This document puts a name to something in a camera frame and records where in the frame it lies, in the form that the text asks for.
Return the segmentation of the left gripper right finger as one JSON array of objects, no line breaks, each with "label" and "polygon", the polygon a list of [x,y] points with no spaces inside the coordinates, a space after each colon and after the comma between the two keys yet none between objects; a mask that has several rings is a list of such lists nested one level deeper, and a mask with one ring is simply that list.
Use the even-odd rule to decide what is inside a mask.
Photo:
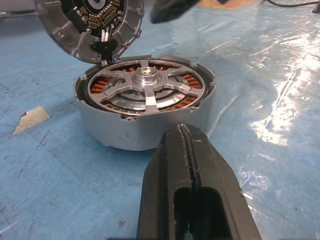
[{"label": "left gripper right finger", "polygon": [[199,128],[183,125],[192,179],[193,240],[262,240],[231,166]]}]

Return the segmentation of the blue plastic table sheet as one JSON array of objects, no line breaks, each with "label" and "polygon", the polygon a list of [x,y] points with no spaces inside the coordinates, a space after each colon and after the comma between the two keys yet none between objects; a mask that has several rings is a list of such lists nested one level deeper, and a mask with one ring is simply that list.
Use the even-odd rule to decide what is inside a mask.
[{"label": "blue plastic table sheet", "polygon": [[[320,14],[256,3],[142,23],[128,56],[183,57],[217,79],[211,142],[263,240],[320,240]],[[73,94],[89,66],[36,16],[0,18],[0,239],[108,240],[137,232],[153,151],[101,145]]]}]

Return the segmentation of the silver motor stator housing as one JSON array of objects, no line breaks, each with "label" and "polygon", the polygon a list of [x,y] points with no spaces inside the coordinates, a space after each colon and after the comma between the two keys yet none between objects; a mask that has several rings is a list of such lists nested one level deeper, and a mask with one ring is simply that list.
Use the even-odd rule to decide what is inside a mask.
[{"label": "silver motor stator housing", "polygon": [[[191,107],[136,116],[102,110],[88,100],[87,83],[95,73],[109,65],[142,59],[162,60],[191,67],[203,77],[207,93],[199,103]],[[78,102],[82,123],[94,139],[107,147],[128,151],[145,151],[156,148],[164,132],[177,125],[192,125],[203,131],[209,129],[216,88],[215,74],[203,64],[193,63],[177,56],[140,55],[122,57],[106,66],[94,65],[77,78],[73,92]]]}]

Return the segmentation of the motor cover with circuit board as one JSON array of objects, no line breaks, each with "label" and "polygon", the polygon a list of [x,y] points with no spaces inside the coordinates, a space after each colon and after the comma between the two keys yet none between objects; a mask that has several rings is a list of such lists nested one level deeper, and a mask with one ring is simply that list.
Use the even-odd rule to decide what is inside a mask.
[{"label": "motor cover with circuit board", "polygon": [[140,37],[144,0],[33,0],[51,39],[88,64],[115,63]]}]

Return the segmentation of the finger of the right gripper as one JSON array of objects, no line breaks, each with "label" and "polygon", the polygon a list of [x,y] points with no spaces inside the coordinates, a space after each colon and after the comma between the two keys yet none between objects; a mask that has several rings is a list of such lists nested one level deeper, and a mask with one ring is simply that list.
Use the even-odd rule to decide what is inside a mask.
[{"label": "finger of the right gripper", "polygon": [[155,0],[149,15],[152,24],[162,24],[180,18],[200,0]]}]

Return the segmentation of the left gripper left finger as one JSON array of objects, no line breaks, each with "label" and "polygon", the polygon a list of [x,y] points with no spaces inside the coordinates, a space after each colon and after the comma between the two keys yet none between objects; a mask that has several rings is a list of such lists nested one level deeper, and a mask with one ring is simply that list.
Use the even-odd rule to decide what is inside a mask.
[{"label": "left gripper left finger", "polygon": [[136,240],[197,240],[192,163],[197,133],[190,124],[164,132],[144,171]]}]

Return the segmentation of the silver spoked motor rotor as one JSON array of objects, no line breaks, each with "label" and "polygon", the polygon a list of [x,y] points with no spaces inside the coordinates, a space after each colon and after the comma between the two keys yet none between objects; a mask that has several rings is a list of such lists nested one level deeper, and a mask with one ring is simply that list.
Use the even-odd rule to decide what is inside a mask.
[{"label": "silver spoked motor rotor", "polygon": [[127,116],[192,107],[207,92],[204,78],[191,67],[159,59],[109,65],[98,70],[86,87],[95,107]]}]

